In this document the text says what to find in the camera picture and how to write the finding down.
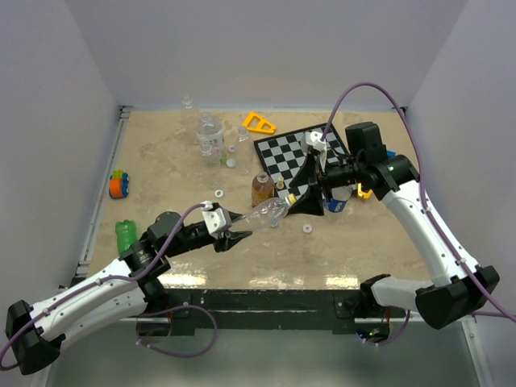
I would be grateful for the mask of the clear bottle yellow cap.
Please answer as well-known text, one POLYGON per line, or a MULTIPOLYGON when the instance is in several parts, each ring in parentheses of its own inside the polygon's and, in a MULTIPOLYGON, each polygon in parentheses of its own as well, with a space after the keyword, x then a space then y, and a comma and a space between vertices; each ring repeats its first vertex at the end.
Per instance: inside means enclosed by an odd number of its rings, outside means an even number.
POLYGON ((271 221, 279 223, 288 214, 289 208, 297 201, 293 194, 285 198, 270 198, 247 212, 246 219, 237 224, 232 224, 231 231, 258 231, 271 227, 271 221))

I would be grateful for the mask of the brown tea bottle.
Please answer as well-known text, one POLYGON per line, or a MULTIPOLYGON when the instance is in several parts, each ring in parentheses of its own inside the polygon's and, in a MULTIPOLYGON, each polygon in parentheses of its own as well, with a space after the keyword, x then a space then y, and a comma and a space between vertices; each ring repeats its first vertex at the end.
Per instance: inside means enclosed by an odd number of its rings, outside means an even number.
POLYGON ((275 184, 266 173, 258 173, 252 180, 251 206, 256 207, 274 196, 275 184))

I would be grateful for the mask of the blue label clear bottle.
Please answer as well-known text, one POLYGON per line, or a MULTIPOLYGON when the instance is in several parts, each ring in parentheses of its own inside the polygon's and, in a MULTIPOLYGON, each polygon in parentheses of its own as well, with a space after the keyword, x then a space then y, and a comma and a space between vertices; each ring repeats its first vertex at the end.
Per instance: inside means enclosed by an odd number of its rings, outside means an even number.
POLYGON ((331 195, 331 200, 324 200, 325 208, 331 213, 342 212, 352 196, 352 187, 336 187, 331 191, 331 195))

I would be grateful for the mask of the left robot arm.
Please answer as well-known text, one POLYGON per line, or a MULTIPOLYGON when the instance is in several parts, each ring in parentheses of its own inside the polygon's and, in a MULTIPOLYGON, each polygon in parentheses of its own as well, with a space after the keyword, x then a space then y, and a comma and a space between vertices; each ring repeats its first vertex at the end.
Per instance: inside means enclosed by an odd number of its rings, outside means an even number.
POLYGON ((31 375, 53 363, 87 335, 130 317, 162 314, 167 293, 159 280, 169 258, 205 246, 226 252, 251 235, 236 230, 238 214, 223 208, 202 211, 202 221, 186 225, 184 216, 164 212, 127 250, 95 275, 41 302, 20 300, 6 317, 7 342, 15 367, 31 375))

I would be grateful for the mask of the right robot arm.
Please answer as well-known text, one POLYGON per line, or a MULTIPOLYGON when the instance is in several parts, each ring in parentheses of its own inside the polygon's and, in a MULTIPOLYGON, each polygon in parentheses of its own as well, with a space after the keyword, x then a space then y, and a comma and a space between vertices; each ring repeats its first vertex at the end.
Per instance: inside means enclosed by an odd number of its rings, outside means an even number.
POLYGON ((327 161, 323 134, 305 134, 306 158, 290 184, 307 190, 289 212, 322 216, 333 189, 362 185, 404 227, 431 277, 428 282, 371 278, 362 284, 361 311, 376 317, 387 306, 413 310, 430 327, 441 329, 479 310, 500 281, 496 269, 479 265, 462 247, 432 208, 416 168, 406 156, 389 156, 375 123, 354 124, 345 133, 348 151, 335 163, 327 161))

